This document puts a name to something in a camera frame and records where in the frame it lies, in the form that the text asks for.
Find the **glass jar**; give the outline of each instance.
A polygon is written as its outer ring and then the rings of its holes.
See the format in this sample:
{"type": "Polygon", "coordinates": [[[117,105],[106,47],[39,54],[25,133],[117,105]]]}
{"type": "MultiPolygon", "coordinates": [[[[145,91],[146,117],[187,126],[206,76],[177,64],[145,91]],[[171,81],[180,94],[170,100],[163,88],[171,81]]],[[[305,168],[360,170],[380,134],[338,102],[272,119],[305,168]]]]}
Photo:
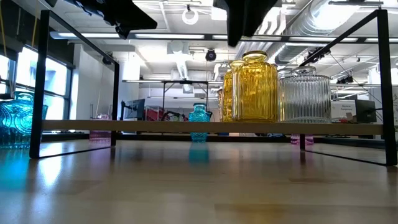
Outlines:
{"type": "MultiPolygon", "coordinates": [[[[33,118],[33,93],[16,91],[15,100],[0,101],[0,148],[29,148],[33,118]]],[[[48,106],[43,105],[42,119],[48,106]]]]}
{"type": "Polygon", "coordinates": [[[277,121],[277,70],[265,63],[267,54],[251,51],[233,74],[233,119],[245,122],[277,121]]]}
{"type": "MultiPolygon", "coordinates": [[[[210,114],[206,112],[206,104],[194,103],[193,112],[189,114],[190,122],[210,122],[210,114]]],[[[205,142],[207,133],[191,133],[193,142],[205,142]]]]}
{"type": "Polygon", "coordinates": [[[279,79],[280,122],[330,122],[330,78],[315,73],[315,67],[304,66],[279,79]]]}
{"type": "Polygon", "coordinates": [[[220,117],[220,121],[223,121],[223,89],[220,88],[217,91],[217,99],[218,99],[218,116],[220,117]]]}
{"type": "Polygon", "coordinates": [[[233,74],[237,72],[237,68],[244,63],[242,60],[234,60],[229,63],[231,67],[224,76],[224,95],[223,95],[223,122],[232,121],[232,98],[233,98],[233,74]]]}

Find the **teal glass vase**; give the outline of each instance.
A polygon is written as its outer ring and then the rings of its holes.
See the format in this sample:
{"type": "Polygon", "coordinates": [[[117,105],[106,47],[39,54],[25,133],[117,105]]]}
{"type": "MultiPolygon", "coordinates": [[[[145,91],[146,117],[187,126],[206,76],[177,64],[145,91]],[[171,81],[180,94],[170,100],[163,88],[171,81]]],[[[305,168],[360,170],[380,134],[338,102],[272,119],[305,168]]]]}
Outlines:
{"type": "MultiPolygon", "coordinates": [[[[210,122],[210,114],[206,112],[206,104],[193,104],[193,112],[189,114],[189,122],[210,122]]],[[[207,133],[191,133],[193,142],[205,142],[207,133]]]]}
{"type": "MultiPolygon", "coordinates": [[[[26,149],[30,145],[34,94],[16,91],[14,100],[0,101],[0,148],[26,149]]],[[[45,119],[48,106],[43,105],[45,119]]]]}

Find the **wooden shelf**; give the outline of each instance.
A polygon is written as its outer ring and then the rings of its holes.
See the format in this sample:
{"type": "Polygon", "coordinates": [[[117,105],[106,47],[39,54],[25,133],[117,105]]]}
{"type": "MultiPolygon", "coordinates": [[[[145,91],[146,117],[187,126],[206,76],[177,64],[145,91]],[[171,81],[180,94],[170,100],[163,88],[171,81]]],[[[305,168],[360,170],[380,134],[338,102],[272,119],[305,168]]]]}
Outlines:
{"type": "Polygon", "coordinates": [[[221,123],[170,121],[44,120],[44,130],[103,130],[146,132],[382,134],[381,124],[221,123]]]}

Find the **pipe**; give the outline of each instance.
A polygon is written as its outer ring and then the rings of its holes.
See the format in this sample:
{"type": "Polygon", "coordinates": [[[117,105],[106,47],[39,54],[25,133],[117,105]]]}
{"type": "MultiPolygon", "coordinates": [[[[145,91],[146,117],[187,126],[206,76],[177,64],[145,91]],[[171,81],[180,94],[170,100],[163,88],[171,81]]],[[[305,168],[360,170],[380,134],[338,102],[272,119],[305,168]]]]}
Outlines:
{"type": "MultiPolygon", "coordinates": [[[[344,24],[359,6],[333,6],[330,0],[313,0],[293,22],[288,23],[285,35],[329,35],[344,24]]],[[[268,50],[270,58],[281,64],[290,63],[307,47],[287,46],[283,43],[272,44],[268,50]]]]}
{"type": "Polygon", "coordinates": [[[309,7],[309,5],[311,5],[312,1],[313,1],[313,0],[309,0],[309,2],[307,2],[306,5],[305,5],[303,8],[301,8],[297,14],[294,15],[294,17],[291,18],[291,20],[289,20],[289,21],[286,23],[286,27],[290,27],[290,26],[292,25],[292,23],[293,23],[294,21],[296,21],[296,19],[301,15],[301,13],[303,13],[303,11],[304,11],[307,7],[309,7]]]}
{"type": "Polygon", "coordinates": [[[132,2],[134,4],[158,4],[158,2],[162,2],[169,5],[202,5],[201,1],[133,0],[132,2]]]}
{"type": "MultiPolygon", "coordinates": [[[[270,22],[266,18],[264,18],[264,20],[262,21],[262,24],[260,26],[260,29],[258,29],[258,31],[257,31],[257,35],[262,35],[265,32],[267,32],[270,29],[269,23],[270,22]]],[[[240,42],[238,49],[236,51],[235,60],[242,59],[242,55],[252,49],[259,49],[260,44],[261,43],[257,43],[257,42],[255,42],[255,43],[240,42]]]]}
{"type": "Polygon", "coordinates": [[[168,32],[171,32],[171,31],[170,31],[169,22],[168,22],[167,17],[166,17],[166,13],[165,13],[165,11],[164,11],[163,2],[159,2],[159,7],[160,7],[160,10],[161,10],[162,15],[163,15],[163,20],[164,20],[164,24],[166,25],[166,29],[167,29],[168,32]]]}
{"type": "Polygon", "coordinates": [[[353,93],[353,94],[346,95],[346,96],[340,96],[340,97],[338,97],[337,99],[345,99],[345,98],[350,97],[350,96],[362,95],[362,94],[367,93],[367,92],[368,92],[368,91],[362,91],[362,92],[359,92],[359,93],[353,93]]]}

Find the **wall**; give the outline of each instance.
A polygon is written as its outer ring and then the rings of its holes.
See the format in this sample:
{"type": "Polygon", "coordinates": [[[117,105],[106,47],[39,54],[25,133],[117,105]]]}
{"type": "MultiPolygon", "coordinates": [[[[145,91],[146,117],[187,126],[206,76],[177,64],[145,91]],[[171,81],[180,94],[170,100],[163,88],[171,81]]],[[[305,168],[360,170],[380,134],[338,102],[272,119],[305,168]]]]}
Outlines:
{"type": "MultiPolygon", "coordinates": [[[[372,68],[369,69],[369,76],[368,80],[370,84],[380,84],[380,74],[378,73],[378,68],[372,68]]],[[[398,85],[398,69],[392,68],[391,69],[391,83],[393,85],[398,85]]],[[[371,88],[369,90],[369,100],[374,101],[376,108],[382,108],[381,105],[381,89],[380,87],[377,88],[371,88]]],[[[398,95],[398,88],[392,88],[392,94],[393,94],[393,104],[394,104],[394,120],[393,121],[388,121],[388,122],[394,122],[395,125],[398,125],[398,101],[397,101],[397,95],[398,95]]],[[[383,116],[382,116],[382,111],[377,111],[377,124],[382,124],[383,123],[383,116]]]]}
{"type": "Polygon", "coordinates": [[[119,95],[118,95],[118,119],[121,115],[121,102],[139,99],[139,83],[126,83],[122,80],[139,80],[140,66],[133,58],[126,60],[123,55],[129,55],[129,52],[118,52],[116,55],[117,61],[120,64],[120,78],[119,78],[119,95]]]}
{"type": "MultiPolygon", "coordinates": [[[[195,87],[195,93],[203,93],[203,90],[195,87]]],[[[148,99],[148,96],[162,96],[162,88],[140,88],[139,98],[146,99],[146,106],[162,106],[162,99],[148,99]]],[[[165,96],[169,97],[194,97],[194,94],[183,94],[182,88],[171,88],[169,89],[165,96]]],[[[182,100],[182,99],[165,99],[165,108],[185,108],[192,109],[194,103],[206,103],[206,100],[182,100]]],[[[211,110],[218,109],[218,101],[209,100],[209,107],[211,110]]]]}
{"type": "Polygon", "coordinates": [[[93,105],[95,116],[108,114],[113,100],[113,71],[83,50],[80,44],[75,45],[73,62],[72,103],[70,119],[90,119],[93,105]]]}

